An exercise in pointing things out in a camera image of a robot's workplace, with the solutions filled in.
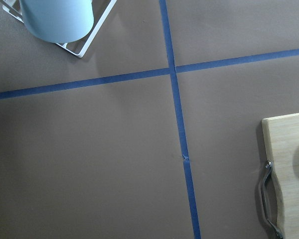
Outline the bamboo cutting board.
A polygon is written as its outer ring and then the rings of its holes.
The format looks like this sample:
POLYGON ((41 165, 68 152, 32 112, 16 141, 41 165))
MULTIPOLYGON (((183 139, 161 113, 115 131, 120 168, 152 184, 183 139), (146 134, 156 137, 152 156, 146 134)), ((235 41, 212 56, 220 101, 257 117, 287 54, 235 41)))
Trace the bamboo cutting board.
POLYGON ((277 198, 277 225, 284 239, 299 239, 299 113, 262 119, 267 173, 277 198))

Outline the light blue cup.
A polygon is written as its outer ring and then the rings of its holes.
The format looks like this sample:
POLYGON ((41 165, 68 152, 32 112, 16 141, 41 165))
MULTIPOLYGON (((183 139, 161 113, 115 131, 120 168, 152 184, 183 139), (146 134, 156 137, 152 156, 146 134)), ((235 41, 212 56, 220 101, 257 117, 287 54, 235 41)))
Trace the light blue cup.
POLYGON ((19 3, 27 30, 47 42, 79 40, 94 24, 90 0, 21 0, 19 3))

